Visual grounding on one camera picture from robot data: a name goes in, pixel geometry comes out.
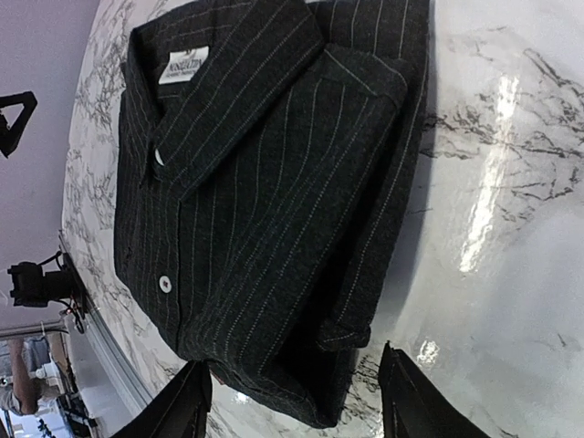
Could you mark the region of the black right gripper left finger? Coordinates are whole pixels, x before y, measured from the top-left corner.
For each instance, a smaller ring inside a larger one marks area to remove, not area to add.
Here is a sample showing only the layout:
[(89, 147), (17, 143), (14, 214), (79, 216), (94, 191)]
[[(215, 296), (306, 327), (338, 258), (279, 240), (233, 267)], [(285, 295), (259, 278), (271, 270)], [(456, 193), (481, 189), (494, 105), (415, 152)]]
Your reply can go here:
[(212, 394), (207, 363), (189, 361), (151, 403), (122, 428), (122, 437), (204, 438)]

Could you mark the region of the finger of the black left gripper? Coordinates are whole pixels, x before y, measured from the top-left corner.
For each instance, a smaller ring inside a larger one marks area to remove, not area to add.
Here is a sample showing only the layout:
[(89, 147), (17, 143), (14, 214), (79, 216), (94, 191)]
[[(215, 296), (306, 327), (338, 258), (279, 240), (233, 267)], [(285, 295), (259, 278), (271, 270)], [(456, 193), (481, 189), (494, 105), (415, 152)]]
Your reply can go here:
[(18, 94), (2, 96), (0, 101), (1, 110), (16, 105), (23, 106), (16, 121), (12, 125), (8, 123), (4, 113), (1, 113), (1, 153), (8, 158), (16, 150), (26, 125), (37, 107), (37, 98), (32, 91), (25, 91)]

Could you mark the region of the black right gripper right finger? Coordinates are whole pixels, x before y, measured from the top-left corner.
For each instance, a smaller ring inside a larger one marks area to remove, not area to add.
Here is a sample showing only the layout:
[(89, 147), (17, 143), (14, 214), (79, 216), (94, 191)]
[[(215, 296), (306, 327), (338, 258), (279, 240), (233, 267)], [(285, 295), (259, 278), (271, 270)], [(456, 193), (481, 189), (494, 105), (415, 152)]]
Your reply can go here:
[(487, 438), (401, 349), (384, 346), (378, 374), (385, 438)]

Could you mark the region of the black pinstriped shirt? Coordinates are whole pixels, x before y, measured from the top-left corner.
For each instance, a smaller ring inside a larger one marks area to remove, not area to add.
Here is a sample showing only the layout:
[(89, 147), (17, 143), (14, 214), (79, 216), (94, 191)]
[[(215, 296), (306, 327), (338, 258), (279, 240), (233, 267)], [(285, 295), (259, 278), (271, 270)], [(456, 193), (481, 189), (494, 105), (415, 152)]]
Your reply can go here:
[(194, 1), (131, 30), (117, 278), (183, 360), (335, 427), (426, 105), (426, 1)]

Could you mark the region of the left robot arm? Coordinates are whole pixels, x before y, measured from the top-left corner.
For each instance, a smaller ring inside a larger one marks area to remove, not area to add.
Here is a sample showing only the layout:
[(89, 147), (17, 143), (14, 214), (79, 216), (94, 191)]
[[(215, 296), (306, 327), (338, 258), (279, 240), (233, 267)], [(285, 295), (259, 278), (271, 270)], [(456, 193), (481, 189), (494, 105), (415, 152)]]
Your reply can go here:
[[(5, 95), (1, 108), (20, 105), (22, 107), (14, 123), (1, 118), (1, 153), (8, 158), (16, 149), (33, 112), (37, 98), (31, 91)], [(10, 297), (16, 307), (45, 308), (51, 302), (65, 307), (65, 313), (74, 317), (76, 329), (85, 332), (86, 288), (81, 285), (77, 269), (69, 254), (57, 251), (40, 262), (20, 262), (7, 269), (13, 282)]]

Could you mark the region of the background lab shelving clutter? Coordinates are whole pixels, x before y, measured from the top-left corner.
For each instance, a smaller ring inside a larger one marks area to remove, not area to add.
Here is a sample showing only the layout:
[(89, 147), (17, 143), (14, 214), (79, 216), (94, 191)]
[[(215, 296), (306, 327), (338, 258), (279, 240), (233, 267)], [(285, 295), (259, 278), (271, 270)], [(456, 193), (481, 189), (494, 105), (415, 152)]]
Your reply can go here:
[(81, 399), (65, 330), (1, 338), (1, 435), (98, 437)]

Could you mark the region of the aluminium front rail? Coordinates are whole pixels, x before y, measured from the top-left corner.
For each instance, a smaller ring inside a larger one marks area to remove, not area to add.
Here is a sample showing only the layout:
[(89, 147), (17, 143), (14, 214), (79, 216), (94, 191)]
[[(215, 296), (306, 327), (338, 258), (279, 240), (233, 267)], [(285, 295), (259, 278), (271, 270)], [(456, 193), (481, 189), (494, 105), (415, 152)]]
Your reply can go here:
[(71, 337), (74, 373), (81, 398), (97, 420), (100, 433), (110, 437), (135, 419), (153, 397), (93, 303), (64, 235), (59, 236), (59, 248), (64, 264), (72, 269), (85, 315), (81, 320), (84, 332)]

